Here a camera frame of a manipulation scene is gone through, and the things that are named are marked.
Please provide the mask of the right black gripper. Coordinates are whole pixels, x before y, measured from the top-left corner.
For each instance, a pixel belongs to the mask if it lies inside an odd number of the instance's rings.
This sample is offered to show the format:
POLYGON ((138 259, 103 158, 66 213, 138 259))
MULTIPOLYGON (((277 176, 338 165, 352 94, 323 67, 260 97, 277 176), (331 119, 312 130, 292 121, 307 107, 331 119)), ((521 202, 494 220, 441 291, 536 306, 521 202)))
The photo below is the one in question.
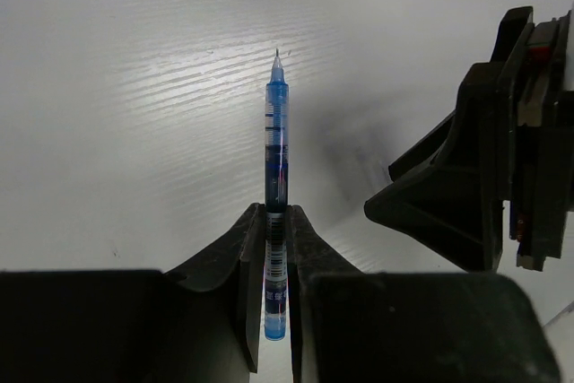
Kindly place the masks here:
POLYGON ((492 64, 473 65, 455 109, 389 166, 367 218, 467 272, 498 269, 504 229, 517 266, 541 271, 561 258, 573 209, 569 26, 569 15, 535 23, 531 6, 508 10, 492 64))

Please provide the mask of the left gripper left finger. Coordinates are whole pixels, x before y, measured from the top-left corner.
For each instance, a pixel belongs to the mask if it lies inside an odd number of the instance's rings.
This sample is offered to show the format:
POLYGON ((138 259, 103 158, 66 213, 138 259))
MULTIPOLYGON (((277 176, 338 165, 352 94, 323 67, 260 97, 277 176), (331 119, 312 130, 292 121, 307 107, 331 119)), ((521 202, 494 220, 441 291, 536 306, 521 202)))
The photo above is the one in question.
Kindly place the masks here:
POLYGON ((175 287, 164 372, 257 372, 264 242, 265 208, 252 204, 220 238, 165 274, 175 287))

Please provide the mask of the blue gel pen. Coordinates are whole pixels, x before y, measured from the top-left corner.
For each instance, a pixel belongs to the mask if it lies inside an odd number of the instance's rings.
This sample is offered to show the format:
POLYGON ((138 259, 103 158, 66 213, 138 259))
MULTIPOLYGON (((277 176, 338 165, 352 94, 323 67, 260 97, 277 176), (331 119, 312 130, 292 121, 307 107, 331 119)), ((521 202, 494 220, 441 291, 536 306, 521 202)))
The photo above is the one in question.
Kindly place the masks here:
POLYGON ((265 273, 264 331, 284 339, 287 305, 285 214, 289 177, 289 85, 280 54, 274 55, 265 87, 265 273))

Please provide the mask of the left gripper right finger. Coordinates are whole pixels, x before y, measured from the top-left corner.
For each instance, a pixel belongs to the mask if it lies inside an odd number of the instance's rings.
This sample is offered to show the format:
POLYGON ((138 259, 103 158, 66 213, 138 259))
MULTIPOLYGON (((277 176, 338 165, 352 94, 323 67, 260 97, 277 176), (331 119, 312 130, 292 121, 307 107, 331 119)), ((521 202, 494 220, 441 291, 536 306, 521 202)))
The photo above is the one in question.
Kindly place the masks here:
POLYGON ((291 367, 295 382, 349 382, 361 322, 352 284, 361 271, 313 228, 299 205, 287 212, 291 367))

